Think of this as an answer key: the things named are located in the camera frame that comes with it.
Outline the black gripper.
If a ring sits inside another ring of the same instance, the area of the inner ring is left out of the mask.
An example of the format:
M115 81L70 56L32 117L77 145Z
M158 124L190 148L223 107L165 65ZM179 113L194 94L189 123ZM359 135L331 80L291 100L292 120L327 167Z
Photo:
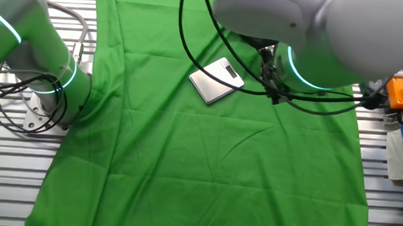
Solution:
M259 54L262 60L261 77L264 81L275 83L276 67L275 67L275 45L268 45L259 49Z

